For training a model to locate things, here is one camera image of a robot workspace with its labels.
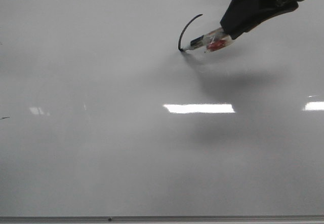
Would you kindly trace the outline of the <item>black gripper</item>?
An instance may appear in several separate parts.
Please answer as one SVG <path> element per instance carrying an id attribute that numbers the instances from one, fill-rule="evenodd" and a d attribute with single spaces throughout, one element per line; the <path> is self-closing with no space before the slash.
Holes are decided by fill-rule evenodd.
<path id="1" fill-rule="evenodd" d="M 304 0 L 231 0 L 220 21 L 225 33 L 235 40 L 261 23 L 298 8 Z"/>

